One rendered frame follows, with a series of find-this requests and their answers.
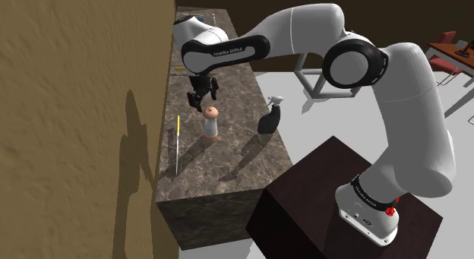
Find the white wooden pepper mill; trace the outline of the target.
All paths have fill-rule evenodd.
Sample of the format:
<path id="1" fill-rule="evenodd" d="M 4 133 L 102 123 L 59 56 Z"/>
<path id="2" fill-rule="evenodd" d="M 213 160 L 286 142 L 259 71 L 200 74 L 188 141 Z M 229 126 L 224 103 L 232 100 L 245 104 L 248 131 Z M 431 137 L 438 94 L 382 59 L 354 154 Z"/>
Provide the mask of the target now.
<path id="1" fill-rule="evenodd" d="M 208 106 L 203 111 L 204 116 L 204 137 L 208 142 L 214 142 L 218 137 L 217 118 L 219 112 L 213 106 Z"/>

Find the black spray bottle white head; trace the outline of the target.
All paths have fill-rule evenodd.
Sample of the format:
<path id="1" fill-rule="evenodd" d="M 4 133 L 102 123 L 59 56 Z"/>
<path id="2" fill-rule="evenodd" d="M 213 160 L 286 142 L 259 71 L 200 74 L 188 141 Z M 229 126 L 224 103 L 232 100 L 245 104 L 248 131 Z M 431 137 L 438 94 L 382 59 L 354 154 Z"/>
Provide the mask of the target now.
<path id="1" fill-rule="evenodd" d="M 258 122 L 258 133 L 259 134 L 273 134 L 280 123 L 281 110 L 280 104 L 284 101 L 281 96 L 269 96 L 268 105 L 271 106 L 271 110 L 266 115 L 263 115 Z"/>

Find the white metal frame stool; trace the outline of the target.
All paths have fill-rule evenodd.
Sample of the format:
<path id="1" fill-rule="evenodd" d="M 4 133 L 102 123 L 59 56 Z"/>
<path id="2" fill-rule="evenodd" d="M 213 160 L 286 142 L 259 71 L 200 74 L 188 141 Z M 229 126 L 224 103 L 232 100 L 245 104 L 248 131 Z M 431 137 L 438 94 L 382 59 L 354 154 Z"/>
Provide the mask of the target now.
<path id="1" fill-rule="evenodd" d="M 360 87 L 357 87 L 349 90 L 342 90 L 341 92 L 323 92 L 322 89 L 327 80 L 324 78 L 321 68 L 304 68 L 307 55 L 307 53 L 303 53 L 299 56 L 299 60 L 295 66 L 294 74 L 305 88 L 305 91 L 307 92 L 310 99 L 353 98 L 361 90 Z M 315 84 L 311 84 L 307 79 L 307 76 L 309 75 L 318 76 L 318 80 Z"/>

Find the dark robot stand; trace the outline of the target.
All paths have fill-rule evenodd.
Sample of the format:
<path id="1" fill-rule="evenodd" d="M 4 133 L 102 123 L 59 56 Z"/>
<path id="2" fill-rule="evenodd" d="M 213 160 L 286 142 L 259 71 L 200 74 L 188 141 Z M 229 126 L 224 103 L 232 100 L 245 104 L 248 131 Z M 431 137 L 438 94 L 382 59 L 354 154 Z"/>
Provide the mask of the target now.
<path id="1" fill-rule="evenodd" d="M 401 198 L 399 232 L 386 247 L 340 217 L 336 189 L 370 165 L 331 137 L 271 182 L 246 226 L 266 259 L 426 259 L 443 218 L 411 194 Z"/>

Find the wooden table white legs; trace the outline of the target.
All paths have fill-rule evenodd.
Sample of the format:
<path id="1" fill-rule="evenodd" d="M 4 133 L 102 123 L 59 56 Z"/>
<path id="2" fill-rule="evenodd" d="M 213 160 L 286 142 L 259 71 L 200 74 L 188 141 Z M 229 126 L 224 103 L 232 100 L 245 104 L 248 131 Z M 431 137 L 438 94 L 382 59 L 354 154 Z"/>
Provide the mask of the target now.
<path id="1" fill-rule="evenodd" d="M 428 51 L 425 53 L 426 58 L 432 58 L 436 55 L 437 57 L 457 66 L 462 71 L 465 71 L 471 77 L 463 87 L 471 87 L 472 89 L 464 96 L 460 97 L 450 108 L 445 110 L 445 118 L 448 118 L 470 100 L 474 99 L 474 51 L 471 51 L 467 58 L 456 54 L 456 51 L 458 50 L 459 48 L 457 48 L 453 43 L 429 43 Z"/>

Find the yellow handled thin knife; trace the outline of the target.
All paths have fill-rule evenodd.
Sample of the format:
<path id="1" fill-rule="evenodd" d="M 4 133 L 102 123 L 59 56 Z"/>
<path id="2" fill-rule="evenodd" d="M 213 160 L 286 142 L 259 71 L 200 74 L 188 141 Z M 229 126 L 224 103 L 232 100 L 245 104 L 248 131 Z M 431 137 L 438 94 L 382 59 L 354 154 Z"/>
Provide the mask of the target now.
<path id="1" fill-rule="evenodd" d="M 179 174 L 179 138 L 180 138 L 180 115 L 176 119 L 176 152 L 175 152 L 175 176 Z"/>

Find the red chair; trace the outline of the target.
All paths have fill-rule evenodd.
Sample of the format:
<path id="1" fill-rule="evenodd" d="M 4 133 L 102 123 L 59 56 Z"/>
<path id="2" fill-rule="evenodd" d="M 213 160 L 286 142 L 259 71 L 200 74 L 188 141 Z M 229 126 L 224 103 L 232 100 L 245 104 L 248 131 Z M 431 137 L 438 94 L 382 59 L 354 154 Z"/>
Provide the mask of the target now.
<path id="1" fill-rule="evenodd" d="M 453 38 L 456 36 L 456 33 L 456 31 L 448 31 L 441 33 L 436 43 L 451 43 Z M 451 82 L 455 77 L 457 77 L 460 73 L 463 72 L 457 66 L 447 62 L 446 60 L 436 55 L 431 57 L 428 61 L 433 71 L 443 71 L 447 73 L 447 76 L 442 81 L 438 81 L 438 86 L 445 85 Z"/>

